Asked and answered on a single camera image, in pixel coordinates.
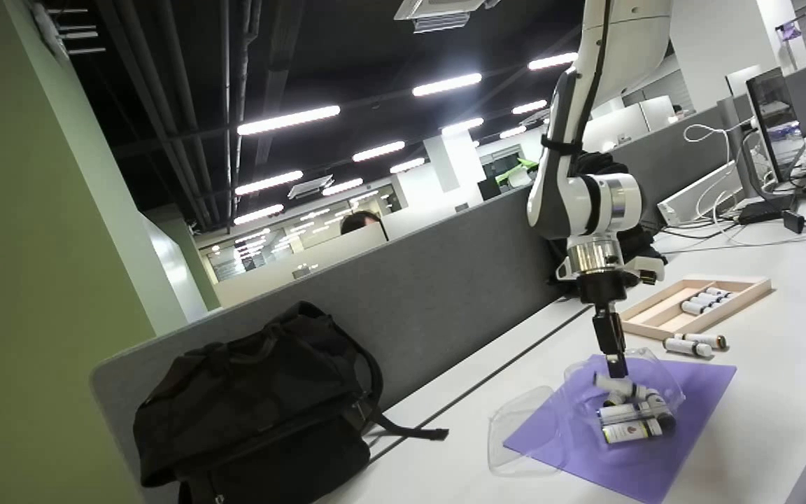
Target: black backpack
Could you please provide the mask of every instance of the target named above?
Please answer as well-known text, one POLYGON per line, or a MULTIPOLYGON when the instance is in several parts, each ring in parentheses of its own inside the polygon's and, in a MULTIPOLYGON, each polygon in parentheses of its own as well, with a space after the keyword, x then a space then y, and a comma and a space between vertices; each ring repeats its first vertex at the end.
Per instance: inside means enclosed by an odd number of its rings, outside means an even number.
POLYGON ((305 504, 369 463, 362 435, 445 440, 382 409, 378 360, 299 303, 264 331, 179 356, 136 416, 143 485, 182 504, 305 504))

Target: white table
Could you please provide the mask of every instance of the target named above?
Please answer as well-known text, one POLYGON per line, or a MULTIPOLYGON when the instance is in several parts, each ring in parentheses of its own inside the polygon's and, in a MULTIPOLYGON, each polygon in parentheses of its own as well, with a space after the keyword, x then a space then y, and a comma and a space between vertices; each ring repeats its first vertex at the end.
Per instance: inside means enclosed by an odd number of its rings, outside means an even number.
MULTIPOLYGON (((771 278, 775 290, 716 328, 733 345, 716 360, 736 363, 740 372, 666 502, 786 502, 806 471, 806 237, 781 234, 771 223, 746 232, 746 244, 740 246, 722 237, 722 244, 679 255, 670 267, 673 281, 686 275, 771 278)), ((648 295, 649 289, 637 289, 631 303, 648 295)), ((569 304, 547 309, 518 325, 389 414, 418 422, 441 411, 444 400, 456 398, 471 380, 491 372, 492 363, 505 363, 518 348, 541 341, 553 325, 578 311, 578 303, 569 304)), ((662 353, 648 339, 631 339, 631 348, 662 353)), ((326 495, 322 504, 631 502, 569 474, 495 475, 487 468, 491 416, 534 386, 560 383, 567 367, 585 360, 590 353, 597 353, 590 325, 585 318, 567 325, 473 395, 449 405, 432 422, 452 428, 445 442, 409 440, 385 454, 351 485, 326 495)))

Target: wooden tray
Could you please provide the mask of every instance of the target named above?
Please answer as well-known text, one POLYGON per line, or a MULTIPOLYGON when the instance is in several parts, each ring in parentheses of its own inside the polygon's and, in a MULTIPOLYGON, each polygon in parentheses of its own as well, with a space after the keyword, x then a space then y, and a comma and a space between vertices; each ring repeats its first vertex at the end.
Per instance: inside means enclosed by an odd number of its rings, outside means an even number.
POLYGON ((712 325, 729 318, 730 314, 746 311, 771 290, 772 286, 767 278, 754 281, 688 278, 634 304, 631 311, 621 314, 621 323, 624 334, 663 341, 674 334, 702 334, 712 325), (702 289, 725 289, 730 290, 730 297, 701 317, 684 314, 681 303, 702 289))

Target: desk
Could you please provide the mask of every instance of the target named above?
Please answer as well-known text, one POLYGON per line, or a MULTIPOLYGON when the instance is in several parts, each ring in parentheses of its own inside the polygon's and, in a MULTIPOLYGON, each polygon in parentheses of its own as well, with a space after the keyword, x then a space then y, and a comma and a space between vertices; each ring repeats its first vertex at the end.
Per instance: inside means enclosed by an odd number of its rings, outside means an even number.
MULTIPOLYGON (((765 275, 775 290, 716 328, 733 345, 716 360, 736 363, 740 372, 666 502, 806 502, 800 492, 793 495, 798 479, 805 479, 798 488, 806 488, 806 240, 679 255, 670 278, 686 275, 765 275)), ((649 289, 637 289, 631 303, 648 295, 649 289)), ((518 325, 509 337, 539 339, 541 334, 518 325)), ((631 339, 631 348, 649 348, 662 356, 662 348, 648 339, 631 339)), ((403 442, 322 504, 631 502, 569 474, 495 475, 487 468, 491 416, 526 390, 560 383, 562 372, 590 353, 597 341, 589 318, 560 328, 518 363, 444 411, 432 425, 452 428, 445 442, 403 442)))

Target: computer monitor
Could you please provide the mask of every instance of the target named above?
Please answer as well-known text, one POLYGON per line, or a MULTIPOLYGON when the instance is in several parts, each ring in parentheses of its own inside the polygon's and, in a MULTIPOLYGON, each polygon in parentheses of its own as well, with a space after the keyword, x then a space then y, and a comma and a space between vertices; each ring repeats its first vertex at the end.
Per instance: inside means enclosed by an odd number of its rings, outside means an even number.
POLYGON ((761 129, 765 153, 779 181, 786 181, 806 143, 784 73, 775 66, 747 79, 747 99, 761 129))

